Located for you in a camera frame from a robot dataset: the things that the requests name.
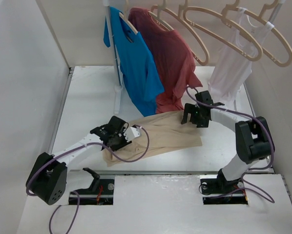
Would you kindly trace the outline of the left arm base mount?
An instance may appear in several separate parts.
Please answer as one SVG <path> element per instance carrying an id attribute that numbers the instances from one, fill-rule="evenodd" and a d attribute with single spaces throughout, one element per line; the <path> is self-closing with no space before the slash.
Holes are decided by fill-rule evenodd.
<path id="1" fill-rule="evenodd" d="M 68 204 L 112 205 L 115 176 L 100 175 L 90 168 L 68 174 L 66 192 Z"/>

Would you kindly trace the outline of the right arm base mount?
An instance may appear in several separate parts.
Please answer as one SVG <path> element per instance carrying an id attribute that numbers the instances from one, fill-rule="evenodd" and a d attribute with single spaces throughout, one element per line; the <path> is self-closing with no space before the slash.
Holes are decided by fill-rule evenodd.
<path id="1" fill-rule="evenodd" d="M 240 181 L 221 187 L 216 178 L 200 179 L 199 192 L 204 205 L 248 205 L 243 183 Z"/>

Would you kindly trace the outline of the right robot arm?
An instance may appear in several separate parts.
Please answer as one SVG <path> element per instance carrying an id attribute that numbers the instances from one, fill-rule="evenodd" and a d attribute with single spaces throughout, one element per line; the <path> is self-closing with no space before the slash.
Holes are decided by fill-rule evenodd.
<path id="1" fill-rule="evenodd" d="M 230 110 L 221 102 L 213 102 L 209 91 L 197 92 L 194 104 L 184 106 L 181 123 L 191 122 L 198 128 L 207 128 L 211 121 L 232 130 L 235 134 L 236 155 L 218 171 L 216 178 L 201 180 L 204 195 L 230 194 L 242 188 L 243 177 L 258 161 L 271 156 L 274 143 L 264 117 Z"/>

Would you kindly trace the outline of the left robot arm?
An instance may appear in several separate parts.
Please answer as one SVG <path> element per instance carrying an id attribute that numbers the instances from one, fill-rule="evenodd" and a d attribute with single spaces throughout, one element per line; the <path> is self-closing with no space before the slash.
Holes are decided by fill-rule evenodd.
<path id="1" fill-rule="evenodd" d="M 121 118 L 112 116 L 107 124 L 90 130 L 72 146 L 57 153 L 40 154 L 25 185 L 27 195 L 37 196 L 48 205 L 55 204 L 65 192 L 68 172 L 87 158 L 87 150 L 99 152 L 107 148 L 117 151 L 140 136 L 138 127 L 129 126 Z"/>

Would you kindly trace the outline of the beige trousers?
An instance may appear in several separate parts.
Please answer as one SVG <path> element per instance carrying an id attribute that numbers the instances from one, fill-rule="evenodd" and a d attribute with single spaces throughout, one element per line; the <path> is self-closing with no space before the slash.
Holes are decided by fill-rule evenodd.
<path id="1" fill-rule="evenodd" d="M 192 123 L 182 124 L 183 111 L 165 112 L 143 117 L 129 122 L 130 126 L 139 125 L 146 129 L 150 145 L 145 156 L 147 137 L 145 133 L 134 139 L 131 144 L 115 153 L 124 160 L 147 158 L 181 149 L 200 147 L 202 140 L 199 129 Z"/>

